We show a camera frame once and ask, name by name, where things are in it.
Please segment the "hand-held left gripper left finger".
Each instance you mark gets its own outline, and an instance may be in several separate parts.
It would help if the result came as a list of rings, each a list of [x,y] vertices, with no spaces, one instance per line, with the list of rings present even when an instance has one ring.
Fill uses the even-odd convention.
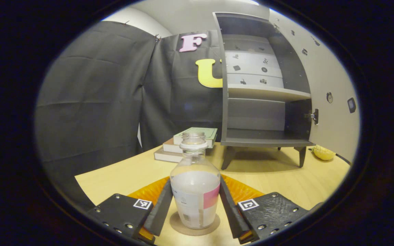
[[[172,197],[170,178],[164,177],[129,195],[112,194],[87,214],[117,236],[153,245],[162,231]]]

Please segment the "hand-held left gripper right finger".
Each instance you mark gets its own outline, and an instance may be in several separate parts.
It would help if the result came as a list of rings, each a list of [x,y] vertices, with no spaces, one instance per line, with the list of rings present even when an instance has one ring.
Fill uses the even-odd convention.
[[[220,198],[240,244],[274,237],[309,212],[278,192],[264,194],[226,175],[221,175]]]

